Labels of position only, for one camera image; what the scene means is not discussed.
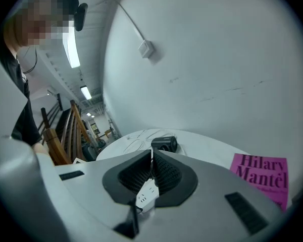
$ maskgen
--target person's hand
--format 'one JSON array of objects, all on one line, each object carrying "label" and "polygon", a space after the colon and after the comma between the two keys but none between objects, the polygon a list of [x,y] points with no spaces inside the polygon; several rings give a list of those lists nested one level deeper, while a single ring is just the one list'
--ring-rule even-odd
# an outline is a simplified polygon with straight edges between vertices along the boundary
[{"label": "person's hand", "polygon": [[43,153],[49,156],[49,153],[46,151],[44,146],[42,146],[41,143],[35,143],[33,146],[31,146],[35,153]]}]

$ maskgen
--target tabletop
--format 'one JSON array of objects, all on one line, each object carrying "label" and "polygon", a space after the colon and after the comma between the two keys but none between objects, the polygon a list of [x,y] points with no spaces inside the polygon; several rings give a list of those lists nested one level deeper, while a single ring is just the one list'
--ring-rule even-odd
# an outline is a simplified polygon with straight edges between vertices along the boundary
[{"label": "tabletop", "polygon": [[195,133],[175,129],[145,129],[114,141],[106,147],[96,160],[121,156],[137,150],[150,149],[156,137],[175,136],[178,143],[176,153],[213,163],[227,169],[235,153],[248,154],[231,145]]}]

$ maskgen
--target book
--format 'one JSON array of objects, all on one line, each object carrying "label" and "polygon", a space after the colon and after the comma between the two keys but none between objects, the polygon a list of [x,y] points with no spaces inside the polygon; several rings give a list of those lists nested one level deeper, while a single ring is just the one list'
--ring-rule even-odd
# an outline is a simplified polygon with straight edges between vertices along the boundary
[{"label": "book", "polygon": [[272,158],[235,153],[230,170],[262,191],[282,211],[288,197],[288,169],[286,158]]}]

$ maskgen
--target power strip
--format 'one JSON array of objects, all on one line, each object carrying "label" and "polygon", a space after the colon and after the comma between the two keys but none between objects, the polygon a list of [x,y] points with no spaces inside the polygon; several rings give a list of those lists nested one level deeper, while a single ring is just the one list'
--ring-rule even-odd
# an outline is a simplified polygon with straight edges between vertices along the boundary
[{"label": "power strip", "polygon": [[160,196],[155,180],[148,179],[136,196],[136,206],[147,212],[155,205],[155,200]]}]

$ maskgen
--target person's neck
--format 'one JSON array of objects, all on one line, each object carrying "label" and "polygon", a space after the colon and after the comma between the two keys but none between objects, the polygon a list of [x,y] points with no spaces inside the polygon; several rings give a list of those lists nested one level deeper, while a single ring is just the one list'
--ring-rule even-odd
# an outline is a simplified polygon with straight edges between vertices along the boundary
[{"label": "person's neck", "polygon": [[4,25],[4,41],[11,52],[11,54],[14,56],[14,58],[17,58],[17,52],[22,47],[20,43],[18,42],[20,40],[20,35],[18,35],[17,26],[16,26],[16,15],[12,16]]}]

